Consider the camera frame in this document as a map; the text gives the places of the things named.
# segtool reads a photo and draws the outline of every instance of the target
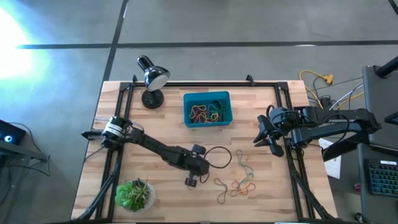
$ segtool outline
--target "black keyboard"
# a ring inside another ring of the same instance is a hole
[[[364,160],[370,194],[398,197],[398,162]]]

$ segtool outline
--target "concrete floor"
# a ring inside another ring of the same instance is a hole
[[[0,28],[8,30],[0,36],[0,119],[28,125],[51,154],[52,171],[51,177],[30,172],[24,179],[10,223],[70,218],[87,146],[80,133],[92,124],[109,49],[9,46],[110,44],[121,5],[122,0],[0,1]],[[127,7],[119,42],[397,39],[398,17],[387,0],[135,0]],[[247,74],[296,80],[299,71],[310,69],[334,74],[333,82],[341,84],[319,94],[337,100],[362,82],[350,81],[362,76],[362,66],[383,64],[397,51],[396,45],[119,49],[109,79],[136,74],[142,80],[135,63],[141,54],[168,68],[171,80],[243,80]],[[313,79],[305,77],[308,85]],[[363,97],[351,106],[364,107]],[[338,214],[347,220],[360,211],[352,190],[358,164],[352,161],[355,152],[343,156],[342,179],[330,180]]]

